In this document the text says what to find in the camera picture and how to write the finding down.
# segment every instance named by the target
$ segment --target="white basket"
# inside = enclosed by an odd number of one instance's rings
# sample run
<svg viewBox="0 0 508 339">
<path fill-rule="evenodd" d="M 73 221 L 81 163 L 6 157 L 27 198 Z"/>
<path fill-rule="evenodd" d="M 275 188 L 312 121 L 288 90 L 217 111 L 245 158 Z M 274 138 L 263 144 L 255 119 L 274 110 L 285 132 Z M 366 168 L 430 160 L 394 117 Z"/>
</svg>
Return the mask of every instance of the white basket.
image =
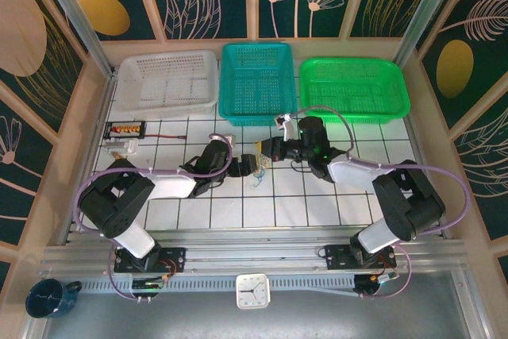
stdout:
<svg viewBox="0 0 508 339">
<path fill-rule="evenodd" d="M 118 71 L 117 100 L 136 119 L 163 119 L 212 111 L 219 95 L 211 51 L 128 57 Z"/>
</svg>

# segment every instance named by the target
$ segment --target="plastic basket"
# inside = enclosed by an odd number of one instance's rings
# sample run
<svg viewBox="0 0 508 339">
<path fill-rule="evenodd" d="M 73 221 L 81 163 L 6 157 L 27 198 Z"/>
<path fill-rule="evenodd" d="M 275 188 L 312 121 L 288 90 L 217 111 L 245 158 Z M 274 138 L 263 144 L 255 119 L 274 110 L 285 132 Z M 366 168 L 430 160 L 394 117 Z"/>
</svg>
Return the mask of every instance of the plastic basket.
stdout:
<svg viewBox="0 0 508 339">
<path fill-rule="evenodd" d="M 296 108 L 289 45 L 228 44 L 223 48 L 219 114 L 231 125 L 274 125 L 275 116 Z"/>
<path fill-rule="evenodd" d="M 137 119 L 209 113 L 218 100 L 217 59 L 211 51 L 128 57 L 118 72 L 117 100 Z"/>
<path fill-rule="evenodd" d="M 300 66 L 300 97 L 302 107 L 330 106 L 354 123 L 388 123 L 410 111 L 400 68 L 380 59 L 306 60 Z M 340 122 L 325 110 L 311 110 L 307 115 Z"/>
</svg>

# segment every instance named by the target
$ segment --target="mug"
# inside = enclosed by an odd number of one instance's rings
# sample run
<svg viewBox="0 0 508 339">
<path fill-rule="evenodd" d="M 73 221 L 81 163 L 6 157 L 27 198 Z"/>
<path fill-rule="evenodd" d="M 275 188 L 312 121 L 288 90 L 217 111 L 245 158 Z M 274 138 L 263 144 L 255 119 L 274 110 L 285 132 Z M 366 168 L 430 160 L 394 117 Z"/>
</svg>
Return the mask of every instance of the mug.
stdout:
<svg viewBox="0 0 508 339">
<path fill-rule="evenodd" d="M 56 279 L 44 279 L 26 297 L 26 312 L 33 318 L 63 317 L 76 304 L 81 286 L 79 281 L 64 285 Z"/>
</svg>

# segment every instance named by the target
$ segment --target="white clock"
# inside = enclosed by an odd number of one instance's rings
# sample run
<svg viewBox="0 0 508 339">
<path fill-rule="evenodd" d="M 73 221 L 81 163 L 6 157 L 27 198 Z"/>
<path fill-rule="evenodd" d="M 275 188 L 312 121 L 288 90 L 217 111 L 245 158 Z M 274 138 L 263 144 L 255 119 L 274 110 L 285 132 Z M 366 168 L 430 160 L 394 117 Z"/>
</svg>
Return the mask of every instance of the white clock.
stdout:
<svg viewBox="0 0 508 339">
<path fill-rule="evenodd" d="M 270 283 L 265 274 L 241 274 L 237 277 L 237 306 L 262 309 L 270 303 Z"/>
</svg>

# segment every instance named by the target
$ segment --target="teal basket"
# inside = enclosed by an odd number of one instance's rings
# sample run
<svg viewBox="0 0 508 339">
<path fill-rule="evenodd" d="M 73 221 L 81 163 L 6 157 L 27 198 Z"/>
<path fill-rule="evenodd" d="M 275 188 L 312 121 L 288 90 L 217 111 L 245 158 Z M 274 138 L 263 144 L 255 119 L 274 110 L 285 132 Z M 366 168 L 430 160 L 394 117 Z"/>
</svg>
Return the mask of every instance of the teal basket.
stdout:
<svg viewBox="0 0 508 339">
<path fill-rule="evenodd" d="M 410 112 L 410 98 L 400 68 L 391 61 L 321 58 L 300 66 L 302 107 L 325 105 L 352 123 L 388 123 Z M 340 122 L 326 110 L 307 115 Z"/>
<path fill-rule="evenodd" d="M 219 114 L 233 126 L 275 125 L 297 110 L 287 44 L 227 44 L 222 49 Z"/>
</svg>

